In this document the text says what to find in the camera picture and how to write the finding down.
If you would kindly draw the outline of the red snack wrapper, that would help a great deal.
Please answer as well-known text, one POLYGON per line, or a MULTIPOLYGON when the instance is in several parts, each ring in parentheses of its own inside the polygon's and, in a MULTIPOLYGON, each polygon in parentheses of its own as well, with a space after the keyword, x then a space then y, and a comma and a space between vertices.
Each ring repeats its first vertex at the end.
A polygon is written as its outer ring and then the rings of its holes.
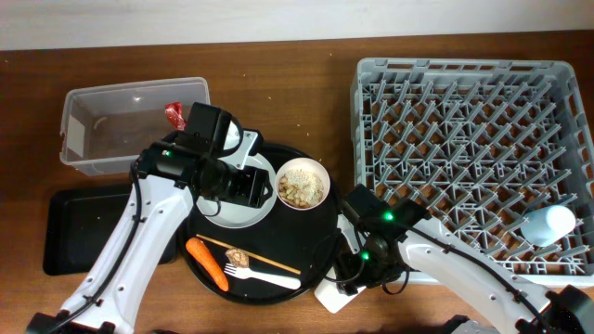
POLYGON ((187 121, 183 117, 183 106, 180 102, 167 104, 164 112, 175 130, 183 131, 186 128, 187 121))

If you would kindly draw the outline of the white cup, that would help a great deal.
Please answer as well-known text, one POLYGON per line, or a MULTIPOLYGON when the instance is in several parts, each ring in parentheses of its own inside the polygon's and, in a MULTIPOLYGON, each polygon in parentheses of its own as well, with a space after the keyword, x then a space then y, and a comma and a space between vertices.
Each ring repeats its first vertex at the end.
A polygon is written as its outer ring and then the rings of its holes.
POLYGON ((356 298, 366 288, 360 287, 354 295, 347 295, 339 292, 337 284, 323 279, 316 287, 314 294, 316 299, 332 314, 338 313, 344 306, 356 298))

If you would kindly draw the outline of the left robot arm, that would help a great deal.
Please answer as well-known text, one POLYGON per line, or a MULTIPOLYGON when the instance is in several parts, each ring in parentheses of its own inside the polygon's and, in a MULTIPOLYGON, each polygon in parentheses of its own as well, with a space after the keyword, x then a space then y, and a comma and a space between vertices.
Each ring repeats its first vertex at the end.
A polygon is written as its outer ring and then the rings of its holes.
POLYGON ((79 288, 57 315, 37 313, 29 333, 131 333, 145 291, 198 199, 261 210, 273 195, 269 167, 247 165, 263 144, 229 112, 196 102, 186 125, 132 163, 122 216, 79 288))

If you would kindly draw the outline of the light blue cup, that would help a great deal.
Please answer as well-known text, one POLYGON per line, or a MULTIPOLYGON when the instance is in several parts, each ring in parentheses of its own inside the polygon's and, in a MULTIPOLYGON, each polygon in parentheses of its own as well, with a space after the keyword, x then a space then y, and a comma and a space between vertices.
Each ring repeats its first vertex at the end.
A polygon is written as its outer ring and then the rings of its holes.
POLYGON ((562 205, 551 205, 527 213, 521 226, 523 237, 533 245, 544 248, 572 232, 576 226, 573 212, 562 205))

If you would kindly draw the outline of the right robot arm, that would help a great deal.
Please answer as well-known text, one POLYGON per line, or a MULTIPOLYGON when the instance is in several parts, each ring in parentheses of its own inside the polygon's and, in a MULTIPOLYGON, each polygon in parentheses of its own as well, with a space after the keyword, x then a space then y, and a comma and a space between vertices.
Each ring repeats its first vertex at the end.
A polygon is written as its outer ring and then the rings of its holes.
POLYGON ((514 275, 489 260, 413 200, 395 205, 363 185, 342 200, 354 254, 337 260, 339 292, 387 285, 422 272, 454 291, 500 333, 590 333, 593 301, 568 285, 560 292, 514 275))

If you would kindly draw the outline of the pink bowl with scraps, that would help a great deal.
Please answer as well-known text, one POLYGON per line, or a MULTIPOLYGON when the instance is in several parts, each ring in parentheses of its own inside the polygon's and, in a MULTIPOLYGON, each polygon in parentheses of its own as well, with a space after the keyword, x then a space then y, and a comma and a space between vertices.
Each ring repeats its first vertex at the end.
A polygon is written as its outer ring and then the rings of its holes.
POLYGON ((285 162, 273 183, 282 203, 297 211, 312 210, 330 193, 330 178, 326 169, 310 158, 285 162))

